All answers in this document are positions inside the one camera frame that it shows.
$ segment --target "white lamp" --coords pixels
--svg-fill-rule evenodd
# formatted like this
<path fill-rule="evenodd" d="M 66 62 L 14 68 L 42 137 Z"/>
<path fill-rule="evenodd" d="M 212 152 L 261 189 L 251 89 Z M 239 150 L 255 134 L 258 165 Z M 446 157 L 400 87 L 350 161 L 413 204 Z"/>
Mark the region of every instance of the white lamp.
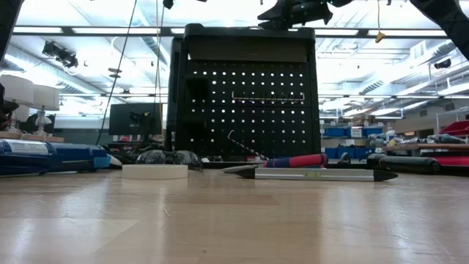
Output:
<path fill-rule="evenodd" d="M 44 131 L 44 125 L 50 123 L 45 118 L 45 111 L 58 111 L 59 106 L 59 90 L 44 85 L 34 85 L 34 104 L 31 106 L 37 109 L 36 125 L 39 127 L 34 135 L 48 136 Z"/>
<path fill-rule="evenodd" d="M 21 133 L 21 130 L 17 129 L 18 122 L 26 121 L 29 116 L 29 108 L 22 105 L 33 104 L 34 84 L 30 80 L 10 75 L 0 76 L 0 83 L 5 87 L 4 99 L 20 104 L 20 108 L 12 113 L 7 132 Z"/>

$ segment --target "white tape roll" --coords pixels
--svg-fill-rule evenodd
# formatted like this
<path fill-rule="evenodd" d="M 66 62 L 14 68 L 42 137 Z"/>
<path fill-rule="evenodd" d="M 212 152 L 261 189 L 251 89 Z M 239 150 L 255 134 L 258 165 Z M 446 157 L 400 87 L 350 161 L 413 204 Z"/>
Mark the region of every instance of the white tape roll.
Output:
<path fill-rule="evenodd" d="M 170 180 L 188 176 L 187 165 L 124 165 L 122 178 L 131 180 Z"/>

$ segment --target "computer monitor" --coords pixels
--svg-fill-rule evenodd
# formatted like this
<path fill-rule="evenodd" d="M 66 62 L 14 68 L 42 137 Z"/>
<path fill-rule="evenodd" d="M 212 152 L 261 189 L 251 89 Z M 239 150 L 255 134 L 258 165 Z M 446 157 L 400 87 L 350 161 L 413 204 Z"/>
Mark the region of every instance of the computer monitor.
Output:
<path fill-rule="evenodd" d="M 159 103 L 111 105 L 109 135 L 161 135 Z"/>

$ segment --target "black cylinder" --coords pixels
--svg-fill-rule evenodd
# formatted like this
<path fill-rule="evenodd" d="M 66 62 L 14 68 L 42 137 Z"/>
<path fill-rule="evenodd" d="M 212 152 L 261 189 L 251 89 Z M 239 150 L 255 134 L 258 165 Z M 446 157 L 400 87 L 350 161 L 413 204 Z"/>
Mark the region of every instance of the black cylinder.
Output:
<path fill-rule="evenodd" d="M 392 172 L 411 172 L 435 175 L 441 165 L 434 158 L 395 157 L 383 154 L 371 154 L 367 160 L 370 169 L 386 169 Z"/>

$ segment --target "black storage rack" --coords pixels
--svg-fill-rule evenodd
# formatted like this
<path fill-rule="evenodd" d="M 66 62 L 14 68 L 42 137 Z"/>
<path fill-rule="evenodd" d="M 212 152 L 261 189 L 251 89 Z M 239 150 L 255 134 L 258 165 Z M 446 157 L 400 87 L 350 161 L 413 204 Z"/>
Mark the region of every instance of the black storage rack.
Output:
<path fill-rule="evenodd" d="M 185 27 L 171 49 L 166 144 L 200 156 L 320 153 L 314 30 Z"/>

